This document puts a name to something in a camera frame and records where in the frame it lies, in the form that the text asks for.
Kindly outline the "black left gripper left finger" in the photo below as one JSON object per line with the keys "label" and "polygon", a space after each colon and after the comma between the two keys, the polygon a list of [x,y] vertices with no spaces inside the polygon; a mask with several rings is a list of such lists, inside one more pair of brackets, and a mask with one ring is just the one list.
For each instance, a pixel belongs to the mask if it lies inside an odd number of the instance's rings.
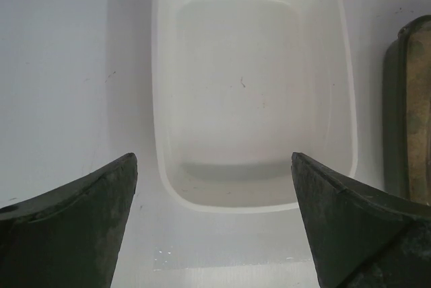
{"label": "black left gripper left finger", "polygon": [[110,287],[137,186],[127,153],[1,208],[2,287]]}

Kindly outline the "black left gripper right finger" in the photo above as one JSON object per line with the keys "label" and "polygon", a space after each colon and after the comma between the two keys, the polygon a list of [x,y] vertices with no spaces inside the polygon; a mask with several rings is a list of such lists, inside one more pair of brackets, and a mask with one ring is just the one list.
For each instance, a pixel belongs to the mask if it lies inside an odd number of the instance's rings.
{"label": "black left gripper right finger", "polygon": [[303,153],[292,177],[320,287],[429,287],[430,207]]}

